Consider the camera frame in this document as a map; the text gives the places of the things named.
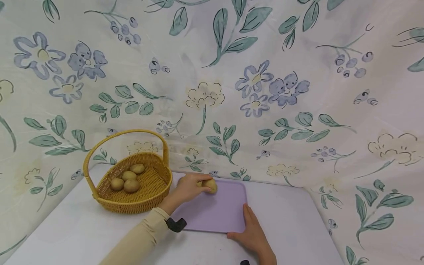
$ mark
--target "black wrist strap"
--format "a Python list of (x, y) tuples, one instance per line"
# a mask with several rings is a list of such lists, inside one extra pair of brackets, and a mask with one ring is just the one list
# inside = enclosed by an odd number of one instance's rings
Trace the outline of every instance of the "black wrist strap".
[(187, 222), (183, 218), (179, 219), (178, 222), (175, 222), (172, 218), (169, 218), (165, 222), (168, 228), (175, 233), (181, 232), (187, 225)]

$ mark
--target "white table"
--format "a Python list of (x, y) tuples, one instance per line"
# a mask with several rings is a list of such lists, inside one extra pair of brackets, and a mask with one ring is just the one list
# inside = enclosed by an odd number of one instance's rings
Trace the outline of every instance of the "white table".
[[(110, 165), (96, 165), (99, 182)], [(341, 265), (339, 253), (309, 194), (298, 188), (243, 182), (279, 265)], [(83, 179), (50, 213), (6, 265), (95, 265), (146, 213), (121, 215), (104, 210)], [(224, 234), (169, 232), (148, 265), (257, 264), (252, 255)]]

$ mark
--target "cutting board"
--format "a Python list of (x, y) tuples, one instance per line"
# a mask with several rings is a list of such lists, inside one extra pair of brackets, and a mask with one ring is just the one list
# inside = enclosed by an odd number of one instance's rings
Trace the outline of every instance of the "cutting board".
[(185, 230), (206, 232), (244, 231), (243, 204), (247, 203), (246, 188), (241, 181), (215, 179), (216, 194), (201, 193), (182, 204), (172, 215), (174, 221), (184, 218)]

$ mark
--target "fabric backdrop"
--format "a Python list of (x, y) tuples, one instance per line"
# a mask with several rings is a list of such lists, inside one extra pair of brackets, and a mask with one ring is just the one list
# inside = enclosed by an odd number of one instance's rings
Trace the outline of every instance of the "fabric backdrop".
[[(83, 178), (90, 148), (143, 128), (166, 138), (172, 170), (305, 188), (346, 264), (422, 264), (423, 11), (0, 1), (0, 263)], [(127, 134), (90, 167), (161, 151)]]

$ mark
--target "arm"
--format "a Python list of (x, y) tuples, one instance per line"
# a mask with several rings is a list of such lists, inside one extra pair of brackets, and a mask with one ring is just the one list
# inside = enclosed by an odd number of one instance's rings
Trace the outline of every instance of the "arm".
[(244, 221), (246, 229), (243, 233), (230, 232), (227, 238), (233, 239), (245, 248), (253, 251), (259, 258), (260, 265), (277, 265), (277, 258), (269, 245), (265, 233), (259, 224), (258, 218), (253, 213), (252, 208), (247, 204), (243, 205)]
[(163, 239), (168, 226), (166, 220), (184, 202), (194, 199), (202, 192), (210, 191), (208, 187), (198, 187), (197, 182), (211, 179), (204, 174), (187, 174), (178, 182), (173, 190), (158, 208), (153, 208), (141, 223), (130, 230), (128, 234), (109, 252), (100, 265), (138, 265)]

